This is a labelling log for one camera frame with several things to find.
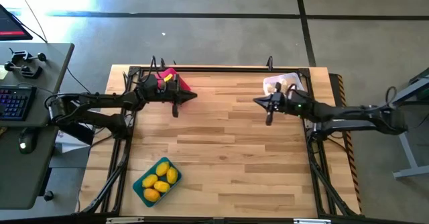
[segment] white container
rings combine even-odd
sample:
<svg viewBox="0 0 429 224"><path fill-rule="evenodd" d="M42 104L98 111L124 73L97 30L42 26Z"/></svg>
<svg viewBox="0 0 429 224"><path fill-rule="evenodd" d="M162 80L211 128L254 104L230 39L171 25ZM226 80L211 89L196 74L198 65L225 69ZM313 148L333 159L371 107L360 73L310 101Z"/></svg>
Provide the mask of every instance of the white container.
<svg viewBox="0 0 429 224"><path fill-rule="evenodd" d="M288 86L286 87L286 89L291 85L291 84L295 84L296 87L298 88L298 90L302 90L304 91L304 87L302 86L300 77L298 76L298 74L296 73L287 73L287 74L283 74L283 75L279 75L279 76L271 76L271 77L267 77L263 80L263 91L265 93L265 96L268 96L269 93L268 92L268 85L273 85L275 86L276 82L280 82L282 83L283 80L286 80L286 82L288 83Z"/></svg>

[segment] desk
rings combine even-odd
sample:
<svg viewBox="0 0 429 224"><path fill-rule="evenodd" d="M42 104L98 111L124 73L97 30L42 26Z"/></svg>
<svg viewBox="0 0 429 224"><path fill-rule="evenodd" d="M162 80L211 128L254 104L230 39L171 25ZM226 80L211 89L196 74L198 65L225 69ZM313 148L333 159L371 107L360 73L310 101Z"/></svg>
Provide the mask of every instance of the desk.
<svg viewBox="0 0 429 224"><path fill-rule="evenodd" d="M123 91L122 72L129 67L112 67L106 93ZM310 73L316 99L333 105L328 70L310 68ZM277 114L273 125L265 126L265 111L252 102L263 95L263 78L272 75L279 73L180 72L198 98L183 104L177 119L168 103L150 103L137 113L120 216L316 217L301 120ZM335 144L324 146L332 185L359 213L347 155ZM112 149L113 140L91 150L80 194L83 207L103 187ZM131 186L162 156L177 165L182 181L147 208ZM111 196L112 203L115 191Z"/></svg>
<svg viewBox="0 0 429 224"><path fill-rule="evenodd" d="M24 79L15 76L14 72L9 72L5 80L0 80L0 84L30 82L52 92L58 92L73 52L73 44L0 43L0 60L10 60L8 47L14 50L27 50L33 55L43 52L50 61L50 65L44 67L40 80ZM34 113L47 120L48 112L43 107L43 102L50 93L38 90L36 94L30 114ZM23 123L15 122L15 124L22 126ZM18 136L22 129L22 127L9 127L4 134L0 135L0 209L33 207L42 187L58 132L57 127L43 128L38 136L36 149L30 154L21 154L18 149Z"/></svg>

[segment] computer mouse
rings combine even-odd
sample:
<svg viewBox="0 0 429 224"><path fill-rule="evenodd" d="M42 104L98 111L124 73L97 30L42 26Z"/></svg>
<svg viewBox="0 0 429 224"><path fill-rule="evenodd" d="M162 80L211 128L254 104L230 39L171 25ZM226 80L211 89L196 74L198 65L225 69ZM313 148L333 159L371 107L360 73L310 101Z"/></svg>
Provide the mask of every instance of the computer mouse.
<svg viewBox="0 0 429 224"><path fill-rule="evenodd" d="M36 127L26 127L19 135L18 148L21 154L32 153L38 142L39 130Z"/></svg>

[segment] mango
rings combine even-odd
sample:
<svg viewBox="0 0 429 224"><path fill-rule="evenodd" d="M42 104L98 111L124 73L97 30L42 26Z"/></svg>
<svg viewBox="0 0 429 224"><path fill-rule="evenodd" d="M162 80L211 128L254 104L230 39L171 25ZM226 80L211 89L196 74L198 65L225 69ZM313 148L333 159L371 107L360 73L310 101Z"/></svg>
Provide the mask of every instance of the mango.
<svg viewBox="0 0 429 224"><path fill-rule="evenodd" d="M162 162L161 164L158 164L158 166L156 166L156 174L158 176L163 176L167 173L169 168L170 168L169 162Z"/></svg>
<svg viewBox="0 0 429 224"><path fill-rule="evenodd" d="M169 182L170 184L174 184L177 181L177 169L170 167L167 171L167 182Z"/></svg>
<svg viewBox="0 0 429 224"><path fill-rule="evenodd" d="M155 182L154 188L159 192L165 193L170 189L170 185L167 182L159 180Z"/></svg>
<svg viewBox="0 0 429 224"><path fill-rule="evenodd" d="M156 202L160 199L160 193L152 188L147 188L143 191L143 196L150 202Z"/></svg>
<svg viewBox="0 0 429 224"><path fill-rule="evenodd" d="M143 180L142 186L145 188L150 188L157 181L158 181L158 176L156 176L156 174L150 174Z"/></svg>

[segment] pink object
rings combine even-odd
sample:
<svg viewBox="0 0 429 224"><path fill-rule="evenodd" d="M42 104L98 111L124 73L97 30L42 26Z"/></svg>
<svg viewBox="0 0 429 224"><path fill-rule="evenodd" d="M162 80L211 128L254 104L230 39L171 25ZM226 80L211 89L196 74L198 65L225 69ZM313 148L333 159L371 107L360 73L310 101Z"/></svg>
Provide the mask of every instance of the pink object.
<svg viewBox="0 0 429 224"><path fill-rule="evenodd" d="M172 80L174 78L174 75L177 74L177 72L173 68L169 68L163 72L160 72L160 76L163 79L166 78L169 74L173 75L173 77L171 78ZM182 79L182 77L180 77L180 75L179 75L179 84L180 84L180 88L182 88L183 90L190 91L190 87L185 83L185 81Z"/></svg>

